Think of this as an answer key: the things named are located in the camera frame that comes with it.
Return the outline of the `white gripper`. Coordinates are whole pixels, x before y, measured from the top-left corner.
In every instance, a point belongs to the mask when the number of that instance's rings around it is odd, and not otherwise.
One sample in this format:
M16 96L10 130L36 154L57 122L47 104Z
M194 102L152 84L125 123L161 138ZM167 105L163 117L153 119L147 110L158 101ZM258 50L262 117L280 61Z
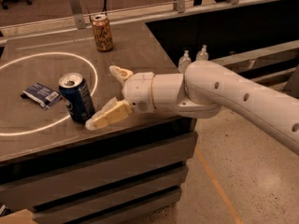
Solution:
M127 119L133 110L137 113L152 113L155 110L152 100L152 72L136 73L131 70L111 65L111 75L124 85L122 94L125 100L109 100L85 122L85 128L94 131Z

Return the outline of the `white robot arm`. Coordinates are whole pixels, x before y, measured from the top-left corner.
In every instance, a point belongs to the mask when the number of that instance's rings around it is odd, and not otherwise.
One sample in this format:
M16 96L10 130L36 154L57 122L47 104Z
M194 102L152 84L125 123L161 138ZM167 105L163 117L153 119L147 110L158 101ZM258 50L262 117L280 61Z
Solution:
M115 65L109 70L122 84L123 99L111 99L88 119L85 127L91 131L122 121L133 112L172 111L182 117L207 119L225 106L299 154L298 100L220 64L196 61L183 74L135 74Z

